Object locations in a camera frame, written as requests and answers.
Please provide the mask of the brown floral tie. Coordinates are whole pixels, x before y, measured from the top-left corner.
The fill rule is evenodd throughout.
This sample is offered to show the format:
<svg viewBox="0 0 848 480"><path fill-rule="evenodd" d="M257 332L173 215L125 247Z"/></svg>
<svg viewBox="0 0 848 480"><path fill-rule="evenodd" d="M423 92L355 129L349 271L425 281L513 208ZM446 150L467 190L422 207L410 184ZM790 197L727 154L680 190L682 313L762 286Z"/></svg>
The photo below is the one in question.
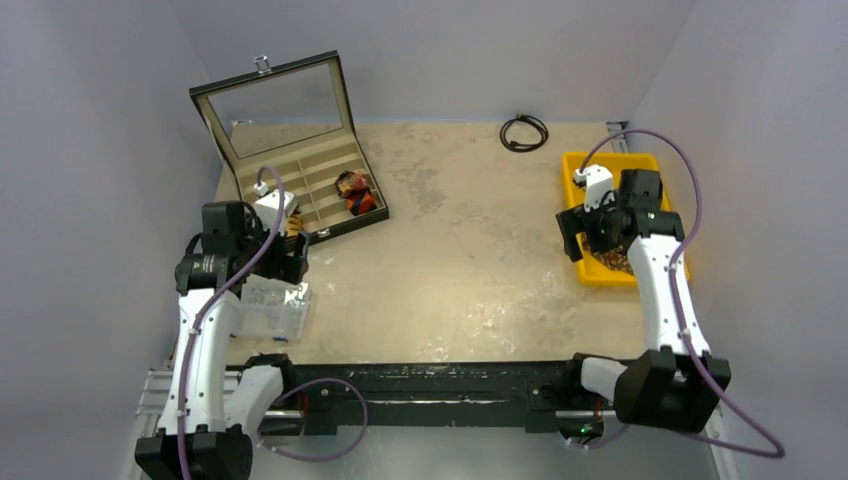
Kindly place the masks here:
<svg viewBox="0 0 848 480"><path fill-rule="evenodd" d="M581 238L580 243L584 250L608 270L634 275L627 253L622 246L617 246L605 252L594 252L590 250L589 242L585 236Z"/></svg>

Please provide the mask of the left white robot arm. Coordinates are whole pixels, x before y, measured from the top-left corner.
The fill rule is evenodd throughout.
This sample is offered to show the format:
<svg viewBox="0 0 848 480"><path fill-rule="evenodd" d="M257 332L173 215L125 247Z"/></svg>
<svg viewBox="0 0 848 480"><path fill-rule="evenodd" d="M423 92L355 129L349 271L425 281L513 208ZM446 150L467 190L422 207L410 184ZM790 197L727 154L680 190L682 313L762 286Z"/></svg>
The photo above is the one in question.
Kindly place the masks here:
<svg viewBox="0 0 848 480"><path fill-rule="evenodd" d="M265 354L249 360L231 396L224 393L228 344L247 309L245 279L302 280L308 235L287 253L283 203L213 202L201 216L174 270L179 333L165 405L154 433L134 449L151 479L248 478L265 409L287 408L298 395L287 357Z"/></svg>

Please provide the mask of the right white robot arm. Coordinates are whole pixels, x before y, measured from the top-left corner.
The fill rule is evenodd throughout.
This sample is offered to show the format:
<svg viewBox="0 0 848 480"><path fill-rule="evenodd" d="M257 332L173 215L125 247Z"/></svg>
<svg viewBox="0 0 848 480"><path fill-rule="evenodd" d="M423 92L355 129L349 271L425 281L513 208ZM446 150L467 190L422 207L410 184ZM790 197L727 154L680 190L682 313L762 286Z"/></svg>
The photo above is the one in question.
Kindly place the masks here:
<svg viewBox="0 0 848 480"><path fill-rule="evenodd" d="M685 233L680 216L662 206L659 172L626 169L618 178L605 167L576 170L581 204L556 219L569 259L625 253L635 275L646 334L635 360L585 357L580 369L564 376L561 392L576 407L598 396L610 401L619 421L681 433L703 430L719 402L715 386L731 379L728 361L712 355L700 330L689 294L680 247Z"/></svg>

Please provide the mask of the yellow patterned rolled tie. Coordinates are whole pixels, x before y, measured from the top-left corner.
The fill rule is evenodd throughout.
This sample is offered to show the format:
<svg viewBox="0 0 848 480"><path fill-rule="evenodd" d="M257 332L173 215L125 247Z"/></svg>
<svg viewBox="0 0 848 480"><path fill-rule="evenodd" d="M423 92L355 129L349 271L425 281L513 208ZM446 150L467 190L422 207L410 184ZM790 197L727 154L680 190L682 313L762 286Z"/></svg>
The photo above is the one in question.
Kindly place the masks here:
<svg viewBox="0 0 848 480"><path fill-rule="evenodd" d="M285 232L287 236L296 237L304 230L304 221L299 214L292 214L286 219Z"/></svg>

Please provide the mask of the yellow plastic tray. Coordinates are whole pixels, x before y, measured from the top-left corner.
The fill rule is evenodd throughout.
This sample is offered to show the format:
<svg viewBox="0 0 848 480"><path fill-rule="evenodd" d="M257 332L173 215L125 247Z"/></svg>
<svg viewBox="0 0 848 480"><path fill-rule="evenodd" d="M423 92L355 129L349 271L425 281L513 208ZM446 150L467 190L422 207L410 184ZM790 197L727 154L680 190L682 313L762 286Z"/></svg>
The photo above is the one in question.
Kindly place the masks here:
<svg viewBox="0 0 848 480"><path fill-rule="evenodd" d="M578 281L593 287L632 287L637 279L627 248L638 233L684 237L659 165L650 154L585 152L563 155L567 209L556 215L566 256Z"/></svg>

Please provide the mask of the clear plastic screw box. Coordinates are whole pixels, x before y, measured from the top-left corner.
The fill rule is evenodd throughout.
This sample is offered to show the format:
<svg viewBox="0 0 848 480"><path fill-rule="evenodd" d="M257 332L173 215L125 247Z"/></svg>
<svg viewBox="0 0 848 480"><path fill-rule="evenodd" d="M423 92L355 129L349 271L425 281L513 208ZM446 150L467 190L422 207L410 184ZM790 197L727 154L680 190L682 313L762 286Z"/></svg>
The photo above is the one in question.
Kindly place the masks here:
<svg viewBox="0 0 848 480"><path fill-rule="evenodd" d="M312 313L313 290L307 282L292 285L258 275L247 277L240 297L236 337L298 341Z"/></svg>

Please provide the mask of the orange navy rolled tie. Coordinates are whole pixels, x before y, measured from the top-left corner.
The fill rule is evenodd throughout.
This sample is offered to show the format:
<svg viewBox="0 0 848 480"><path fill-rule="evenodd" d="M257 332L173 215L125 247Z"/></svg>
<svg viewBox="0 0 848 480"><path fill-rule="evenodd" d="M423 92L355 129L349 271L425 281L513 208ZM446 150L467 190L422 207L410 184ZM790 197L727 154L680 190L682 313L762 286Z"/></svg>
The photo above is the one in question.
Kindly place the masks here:
<svg viewBox="0 0 848 480"><path fill-rule="evenodd" d="M345 198L345 201L353 216L363 215L378 208L377 201L370 188L352 191Z"/></svg>

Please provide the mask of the multicolour patterned rolled tie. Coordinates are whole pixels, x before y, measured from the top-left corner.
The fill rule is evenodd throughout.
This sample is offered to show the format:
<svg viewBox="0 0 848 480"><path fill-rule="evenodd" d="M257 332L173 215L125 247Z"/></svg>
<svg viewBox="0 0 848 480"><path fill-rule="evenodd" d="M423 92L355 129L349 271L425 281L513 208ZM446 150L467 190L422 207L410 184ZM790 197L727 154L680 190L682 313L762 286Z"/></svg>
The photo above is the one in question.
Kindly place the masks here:
<svg viewBox="0 0 848 480"><path fill-rule="evenodd" d="M356 192L369 190L367 176L362 171L343 171L334 182L339 197L348 198Z"/></svg>

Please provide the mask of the black tie display box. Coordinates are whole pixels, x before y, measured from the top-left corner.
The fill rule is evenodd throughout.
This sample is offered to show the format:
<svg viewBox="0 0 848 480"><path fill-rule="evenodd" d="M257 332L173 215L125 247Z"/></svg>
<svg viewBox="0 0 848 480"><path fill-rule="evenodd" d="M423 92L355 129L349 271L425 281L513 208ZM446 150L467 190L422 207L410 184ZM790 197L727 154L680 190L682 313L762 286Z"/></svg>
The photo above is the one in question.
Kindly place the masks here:
<svg viewBox="0 0 848 480"><path fill-rule="evenodd" d="M257 171L273 167L299 202L304 227L321 242L385 221L390 209L354 124L340 55L331 50L190 89L222 163L218 201L254 202ZM334 182L367 176L378 208L353 216Z"/></svg>

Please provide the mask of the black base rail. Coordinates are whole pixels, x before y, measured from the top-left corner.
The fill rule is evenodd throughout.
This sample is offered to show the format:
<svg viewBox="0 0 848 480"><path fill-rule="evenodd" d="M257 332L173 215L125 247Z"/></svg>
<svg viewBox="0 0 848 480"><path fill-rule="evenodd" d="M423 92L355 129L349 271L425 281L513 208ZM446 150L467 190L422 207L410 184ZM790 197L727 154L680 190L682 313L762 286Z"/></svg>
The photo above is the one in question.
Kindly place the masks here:
<svg viewBox="0 0 848 480"><path fill-rule="evenodd" d="M334 435L341 427L520 428L595 439L614 411L584 389L575 360L294 364L259 431Z"/></svg>

